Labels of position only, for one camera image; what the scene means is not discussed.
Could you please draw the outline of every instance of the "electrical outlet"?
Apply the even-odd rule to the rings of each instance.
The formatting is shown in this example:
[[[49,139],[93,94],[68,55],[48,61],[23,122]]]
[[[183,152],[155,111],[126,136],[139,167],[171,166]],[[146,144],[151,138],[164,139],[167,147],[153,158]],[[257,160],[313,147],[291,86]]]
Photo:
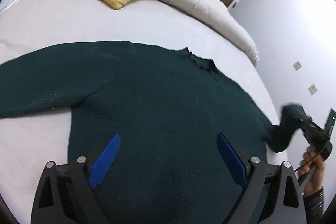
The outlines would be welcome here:
[[[295,64],[293,65],[294,69],[296,69],[296,71],[298,71],[299,69],[302,68],[302,65],[300,63],[300,61],[296,61]]]
[[[317,92],[317,87],[315,83],[313,83],[308,89],[311,95],[314,95]]]

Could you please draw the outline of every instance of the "sweater sleeve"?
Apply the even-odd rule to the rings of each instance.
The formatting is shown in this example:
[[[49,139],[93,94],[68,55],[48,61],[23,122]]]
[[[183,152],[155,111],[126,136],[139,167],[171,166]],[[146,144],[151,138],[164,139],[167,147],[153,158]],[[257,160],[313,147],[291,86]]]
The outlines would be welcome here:
[[[323,214],[323,188],[308,197],[304,196],[303,202],[306,210],[307,224],[317,224]]]
[[[0,118],[75,107],[111,83],[121,62],[118,52],[106,54],[111,51],[109,45],[107,42],[59,44],[2,64]],[[121,44],[120,51],[127,45]]]

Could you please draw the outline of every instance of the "mattress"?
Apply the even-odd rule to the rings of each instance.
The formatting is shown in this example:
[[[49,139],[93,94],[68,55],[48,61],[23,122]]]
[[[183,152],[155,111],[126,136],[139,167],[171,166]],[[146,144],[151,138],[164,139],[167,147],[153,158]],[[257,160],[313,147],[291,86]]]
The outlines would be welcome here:
[[[157,0],[134,0],[112,10],[99,0],[20,0],[0,15],[0,64],[60,43],[131,41],[213,59],[250,94],[273,124],[279,120],[251,61],[230,41],[196,19]],[[30,223],[35,190],[50,161],[67,163],[71,112],[59,109],[0,120],[0,193],[21,224]],[[286,152],[268,151],[280,164]]]

